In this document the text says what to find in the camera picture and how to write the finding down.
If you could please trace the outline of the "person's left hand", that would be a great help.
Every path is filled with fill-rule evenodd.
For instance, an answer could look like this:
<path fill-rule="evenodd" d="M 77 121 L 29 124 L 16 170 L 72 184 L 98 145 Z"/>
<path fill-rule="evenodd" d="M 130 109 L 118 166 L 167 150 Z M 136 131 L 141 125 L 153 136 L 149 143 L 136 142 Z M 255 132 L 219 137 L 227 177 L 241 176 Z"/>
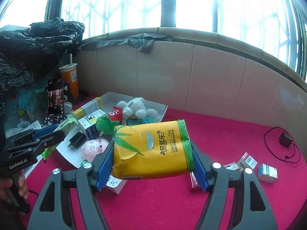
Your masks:
<path fill-rule="evenodd" d="M 12 200 L 8 197 L 8 194 L 6 193 L 5 189 L 11 187 L 12 185 L 13 181 L 11 178 L 9 177 L 3 179 L 0 178 L 0 199 L 9 204 L 12 204 Z M 18 186 L 19 186 L 18 190 L 19 195 L 23 197 L 25 200 L 27 200 L 29 197 L 29 191 L 23 171 L 19 172 Z"/>

